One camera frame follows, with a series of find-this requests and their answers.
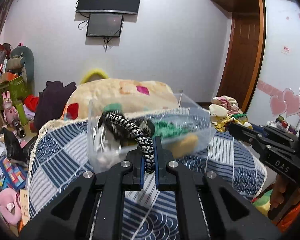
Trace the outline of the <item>white drawstring pouch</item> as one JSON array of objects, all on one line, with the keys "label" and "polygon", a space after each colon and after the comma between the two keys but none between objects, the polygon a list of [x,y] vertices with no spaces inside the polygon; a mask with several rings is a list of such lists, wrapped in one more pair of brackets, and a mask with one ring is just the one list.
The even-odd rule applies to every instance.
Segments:
[{"label": "white drawstring pouch", "polygon": [[100,167],[110,168],[119,160],[120,142],[105,125],[94,129],[93,146]]}]

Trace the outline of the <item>yellow sponge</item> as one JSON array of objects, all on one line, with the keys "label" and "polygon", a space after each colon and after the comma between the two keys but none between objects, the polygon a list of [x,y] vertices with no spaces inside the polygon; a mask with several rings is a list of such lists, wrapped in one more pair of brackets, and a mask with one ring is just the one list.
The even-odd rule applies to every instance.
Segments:
[{"label": "yellow sponge", "polygon": [[168,146],[174,159],[182,158],[185,155],[191,154],[198,145],[198,136],[189,134],[183,139],[173,142]]}]

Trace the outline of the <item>clear plastic storage box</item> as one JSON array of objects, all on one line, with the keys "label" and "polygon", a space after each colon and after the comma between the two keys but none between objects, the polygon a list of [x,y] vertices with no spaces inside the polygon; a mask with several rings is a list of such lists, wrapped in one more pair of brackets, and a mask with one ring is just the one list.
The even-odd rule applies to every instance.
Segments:
[{"label": "clear plastic storage box", "polygon": [[125,160],[129,151],[137,148],[134,139],[116,139],[105,124],[98,124],[102,112],[107,110],[119,110],[151,138],[159,136],[162,146],[170,150],[175,159],[207,149],[216,133],[209,111],[183,93],[174,97],[175,107],[155,110],[139,106],[135,99],[127,108],[114,99],[105,99],[105,106],[101,106],[101,101],[91,99],[88,105],[87,154],[94,172],[109,170]]}]

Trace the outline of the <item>green knitted cloth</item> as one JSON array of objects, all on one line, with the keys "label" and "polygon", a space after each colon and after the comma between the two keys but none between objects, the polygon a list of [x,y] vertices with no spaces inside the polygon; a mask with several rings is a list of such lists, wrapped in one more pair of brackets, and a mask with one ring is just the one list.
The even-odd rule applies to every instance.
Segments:
[{"label": "green knitted cloth", "polygon": [[133,127],[140,129],[142,135],[150,138],[159,136],[161,139],[166,139],[198,130],[190,122],[151,120],[143,117],[127,119],[119,109],[104,110],[98,121],[98,128],[105,125],[116,140],[132,140],[134,139],[132,133],[126,128],[127,120],[133,124]]}]

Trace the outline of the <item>pink plush pillow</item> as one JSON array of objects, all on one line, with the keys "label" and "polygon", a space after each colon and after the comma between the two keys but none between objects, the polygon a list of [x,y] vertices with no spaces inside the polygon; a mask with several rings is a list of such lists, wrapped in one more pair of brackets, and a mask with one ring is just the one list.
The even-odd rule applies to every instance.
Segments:
[{"label": "pink plush pillow", "polygon": [[13,226],[21,220],[20,194],[12,188],[0,192],[0,212],[3,218]]}]

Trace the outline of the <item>colourful book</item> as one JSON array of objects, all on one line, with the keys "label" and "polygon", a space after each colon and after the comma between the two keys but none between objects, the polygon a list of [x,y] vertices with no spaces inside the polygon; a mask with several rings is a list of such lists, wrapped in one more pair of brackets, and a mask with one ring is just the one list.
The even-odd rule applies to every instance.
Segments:
[{"label": "colourful book", "polygon": [[7,179],[8,185],[15,189],[15,191],[19,191],[25,187],[27,173],[20,165],[12,163],[5,158],[0,161],[0,167]]}]

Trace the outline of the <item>floral crumpled cloth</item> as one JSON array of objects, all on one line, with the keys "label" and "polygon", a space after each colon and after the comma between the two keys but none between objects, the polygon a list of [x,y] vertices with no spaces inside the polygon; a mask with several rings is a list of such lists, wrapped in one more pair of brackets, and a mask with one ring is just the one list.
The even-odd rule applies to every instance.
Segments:
[{"label": "floral crumpled cloth", "polygon": [[253,129],[247,115],[239,108],[236,99],[223,95],[214,97],[209,106],[211,124],[218,132],[225,132],[230,123]]}]

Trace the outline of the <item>brown wooden door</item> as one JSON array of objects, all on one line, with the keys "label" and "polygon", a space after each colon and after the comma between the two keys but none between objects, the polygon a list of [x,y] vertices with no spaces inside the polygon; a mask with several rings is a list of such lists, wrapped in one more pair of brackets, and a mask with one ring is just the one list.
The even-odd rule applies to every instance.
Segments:
[{"label": "brown wooden door", "polygon": [[258,13],[232,12],[230,40],[218,96],[227,95],[237,100],[247,111],[259,58],[260,9]]}]

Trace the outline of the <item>green cylinder bottle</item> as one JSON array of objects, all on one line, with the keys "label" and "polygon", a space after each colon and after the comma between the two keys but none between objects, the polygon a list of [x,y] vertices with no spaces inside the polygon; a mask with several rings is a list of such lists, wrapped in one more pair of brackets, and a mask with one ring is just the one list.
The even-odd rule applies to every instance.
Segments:
[{"label": "green cylinder bottle", "polygon": [[17,100],[15,103],[15,107],[17,109],[18,115],[19,115],[19,119],[20,119],[20,123],[21,125],[26,125],[28,123],[24,108],[23,108],[23,103],[21,100]]}]

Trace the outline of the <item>dark purple garment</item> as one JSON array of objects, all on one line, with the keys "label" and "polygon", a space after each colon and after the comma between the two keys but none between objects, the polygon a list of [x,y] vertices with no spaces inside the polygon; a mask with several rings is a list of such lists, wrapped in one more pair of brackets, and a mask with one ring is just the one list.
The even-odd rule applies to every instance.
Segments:
[{"label": "dark purple garment", "polygon": [[71,94],[76,90],[76,83],[63,86],[61,81],[47,81],[46,88],[39,93],[38,105],[33,125],[39,131],[48,121],[59,119]]}]

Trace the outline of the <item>pink rabbit toy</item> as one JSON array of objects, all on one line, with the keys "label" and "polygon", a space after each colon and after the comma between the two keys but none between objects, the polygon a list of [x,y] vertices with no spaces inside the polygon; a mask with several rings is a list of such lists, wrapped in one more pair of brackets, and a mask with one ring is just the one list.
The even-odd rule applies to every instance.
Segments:
[{"label": "pink rabbit toy", "polygon": [[19,121],[19,114],[17,109],[13,106],[13,101],[10,96],[10,91],[2,93],[2,106],[4,109],[4,120],[9,125],[12,124],[13,120]]}]

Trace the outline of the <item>red plush item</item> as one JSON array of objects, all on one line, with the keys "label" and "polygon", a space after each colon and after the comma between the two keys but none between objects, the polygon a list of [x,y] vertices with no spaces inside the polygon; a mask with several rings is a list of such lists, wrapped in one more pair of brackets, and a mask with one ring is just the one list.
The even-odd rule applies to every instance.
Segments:
[{"label": "red plush item", "polygon": [[26,108],[32,112],[36,112],[39,103],[39,97],[32,94],[28,95],[24,100]]}]

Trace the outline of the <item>green cardboard box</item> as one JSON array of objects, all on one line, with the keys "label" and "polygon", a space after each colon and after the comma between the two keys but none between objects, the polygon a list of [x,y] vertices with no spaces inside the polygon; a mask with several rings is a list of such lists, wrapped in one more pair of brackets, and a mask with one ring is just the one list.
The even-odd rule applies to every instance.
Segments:
[{"label": "green cardboard box", "polygon": [[0,108],[2,108],[3,92],[10,92],[10,98],[15,105],[15,102],[20,100],[24,101],[30,94],[32,94],[31,85],[28,85],[24,82],[21,76],[9,81],[0,84]]}]

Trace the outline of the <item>green plush toy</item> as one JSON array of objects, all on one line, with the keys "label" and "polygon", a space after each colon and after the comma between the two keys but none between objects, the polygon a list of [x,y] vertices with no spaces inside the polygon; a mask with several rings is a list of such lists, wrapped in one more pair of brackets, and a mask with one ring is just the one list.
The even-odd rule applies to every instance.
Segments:
[{"label": "green plush toy", "polygon": [[34,55],[27,46],[18,46],[10,53],[7,70],[21,73],[25,83],[31,83],[34,78]]}]

